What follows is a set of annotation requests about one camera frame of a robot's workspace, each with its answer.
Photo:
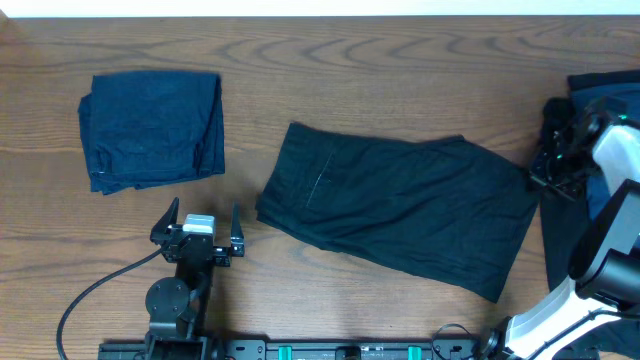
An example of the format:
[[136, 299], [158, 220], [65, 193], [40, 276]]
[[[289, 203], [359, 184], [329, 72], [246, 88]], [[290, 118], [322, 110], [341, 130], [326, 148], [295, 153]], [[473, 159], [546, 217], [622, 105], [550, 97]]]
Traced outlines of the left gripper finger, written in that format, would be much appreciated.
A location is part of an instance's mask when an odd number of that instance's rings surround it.
[[172, 238], [173, 226], [177, 224], [179, 198], [175, 197], [167, 211], [151, 228], [150, 241], [156, 245], [164, 245]]
[[245, 255], [245, 237], [240, 224], [239, 207], [233, 205], [230, 232], [231, 253], [233, 257]]

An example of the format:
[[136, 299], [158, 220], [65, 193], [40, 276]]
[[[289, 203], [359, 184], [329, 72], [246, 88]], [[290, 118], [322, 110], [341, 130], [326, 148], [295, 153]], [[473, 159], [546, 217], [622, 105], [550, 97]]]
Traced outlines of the black shorts garment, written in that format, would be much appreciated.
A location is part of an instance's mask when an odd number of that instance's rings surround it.
[[256, 211], [320, 249], [494, 302], [537, 205], [522, 168], [462, 136], [412, 143], [293, 123]]

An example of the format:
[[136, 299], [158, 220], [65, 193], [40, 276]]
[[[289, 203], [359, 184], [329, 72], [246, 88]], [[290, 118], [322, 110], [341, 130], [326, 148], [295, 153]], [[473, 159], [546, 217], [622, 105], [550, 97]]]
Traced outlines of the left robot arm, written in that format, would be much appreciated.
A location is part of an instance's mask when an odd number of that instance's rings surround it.
[[176, 270], [173, 276], [156, 281], [146, 294], [150, 321], [143, 358], [224, 359], [225, 345], [205, 330], [205, 317], [214, 269], [229, 267], [234, 257], [245, 255], [239, 208], [232, 209], [228, 246], [215, 243], [213, 216], [189, 214], [179, 224], [178, 212], [179, 200], [174, 199], [150, 232], [150, 241]]

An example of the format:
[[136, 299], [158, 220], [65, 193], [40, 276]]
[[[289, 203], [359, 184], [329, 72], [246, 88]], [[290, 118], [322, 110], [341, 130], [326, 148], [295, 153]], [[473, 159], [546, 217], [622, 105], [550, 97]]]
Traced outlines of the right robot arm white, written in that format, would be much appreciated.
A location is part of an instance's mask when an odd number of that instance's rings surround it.
[[601, 173], [610, 198], [574, 248], [568, 275], [531, 310], [492, 329], [479, 359], [550, 359], [589, 331], [639, 317], [639, 121], [605, 96], [541, 146], [531, 179], [566, 199]]

